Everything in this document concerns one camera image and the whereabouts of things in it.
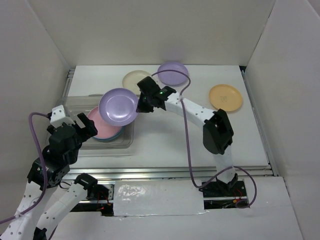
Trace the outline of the pink plate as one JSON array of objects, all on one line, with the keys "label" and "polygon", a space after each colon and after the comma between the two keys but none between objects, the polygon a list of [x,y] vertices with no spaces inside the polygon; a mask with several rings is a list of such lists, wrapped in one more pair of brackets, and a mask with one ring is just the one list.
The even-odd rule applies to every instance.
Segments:
[{"label": "pink plate", "polygon": [[123,126],[112,126],[106,123],[100,116],[98,107],[93,108],[87,117],[94,122],[94,126],[97,129],[97,135],[93,137],[96,140],[110,141],[117,138],[123,132]]}]

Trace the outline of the blue plate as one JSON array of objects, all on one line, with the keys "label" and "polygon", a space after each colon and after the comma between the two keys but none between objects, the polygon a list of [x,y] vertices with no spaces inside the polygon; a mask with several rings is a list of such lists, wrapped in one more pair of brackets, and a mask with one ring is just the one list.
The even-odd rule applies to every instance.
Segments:
[{"label": "blue plate", "polygon": [[97,141],[100,141],[100,142],[110,142],[110,141],[117,139],[123,133],[124,129],[125,129],[124,127],[121,127],[117,133],[115,133],[114,135],[109,136],[109,137],[100,138],[100,137],[94,136],[93,138]]}]

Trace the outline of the purple plate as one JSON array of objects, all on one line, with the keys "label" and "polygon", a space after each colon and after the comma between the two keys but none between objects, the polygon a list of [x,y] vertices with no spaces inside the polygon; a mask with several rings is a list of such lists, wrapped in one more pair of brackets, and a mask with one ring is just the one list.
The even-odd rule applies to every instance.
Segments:
[{"label": "purple plate", "polygon": [[188,81],[185,76],[189,75],[188,69],[177,61],[167,61],[161,64],[157,71],[161,72],[157,74],[159,80],[168,86],[180,86]]},{"label": "purple plate", "polygon": [[109,125],[123,127],[132,123],[138,113],[138,97],[126,88],[114,88],[100,99],[98,111],[101,118]]}]

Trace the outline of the cream plate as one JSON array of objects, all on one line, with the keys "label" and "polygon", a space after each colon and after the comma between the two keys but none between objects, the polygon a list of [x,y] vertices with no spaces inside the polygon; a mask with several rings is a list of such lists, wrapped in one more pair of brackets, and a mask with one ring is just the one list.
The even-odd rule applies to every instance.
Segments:
[{"label": "cream plate", "polygon": [[150,77],[151,74],[144,70],[134,70],[127,73],[122,79],[122,87],[130,90],[135,95],[140,95],[140,89],[138,87],[138,82],[146,77]]}]

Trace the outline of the orange plate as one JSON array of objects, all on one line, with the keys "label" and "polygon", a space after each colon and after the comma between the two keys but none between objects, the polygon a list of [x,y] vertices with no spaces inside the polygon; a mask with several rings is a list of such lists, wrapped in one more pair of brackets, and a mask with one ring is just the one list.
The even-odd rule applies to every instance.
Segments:
[{"label": "orange plate", "polygon": [[234,112],[242,107],[243,97],[233,86],[218,84],[213,86],[208,94],[209,101],[215,109],[222,109],[226,112]]}]

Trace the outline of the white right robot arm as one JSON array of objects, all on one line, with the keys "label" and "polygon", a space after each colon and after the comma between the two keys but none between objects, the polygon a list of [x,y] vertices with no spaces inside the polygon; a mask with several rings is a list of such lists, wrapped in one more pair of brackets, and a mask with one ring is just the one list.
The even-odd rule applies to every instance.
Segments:
[{"label": "white right robot arm", "polygon": [[[195,188],[203,189],[216,180],[219,193],[229,196],[235,190],[238,174],[231,155],[234,131],[227,113],[223,109],[214,111],[198,105],[169,86],[160,88],[150,76],[140,80],[137,86],[140,90],[138,113],[152,113],[154,108],[160,108],[183,117],[189,174]],[[196,184],[193,175],[188,121],[202,130],[203,146],[213,155],[216,164],[216,175],[202,185]]]}]

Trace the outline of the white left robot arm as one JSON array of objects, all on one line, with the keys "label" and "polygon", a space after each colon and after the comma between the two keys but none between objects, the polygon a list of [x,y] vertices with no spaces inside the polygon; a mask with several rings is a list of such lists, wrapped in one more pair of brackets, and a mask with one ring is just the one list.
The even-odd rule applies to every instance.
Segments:
[{"label": "white left robot arm", "polygon": [[78,159],[82,144],[97,135],[94,121],[84,113],[77,115],[84,124],[81,128],[65,114],[55,112],[45,115],[50,120],[47,131],[49,144],[41,149],[31,113],[28,117],[29,128],[39,157],[32,163],[27,175],[27,183],[21,202],[14,216],[1,220],[8,223],[1,234],[2,240],[49,240],[59,223],[84,198],[92,200],[104,188],[93,176],[82,173],[76,177],[64,195],[49,209],[45,209],[53,193],[69,172],[70,165]]}]

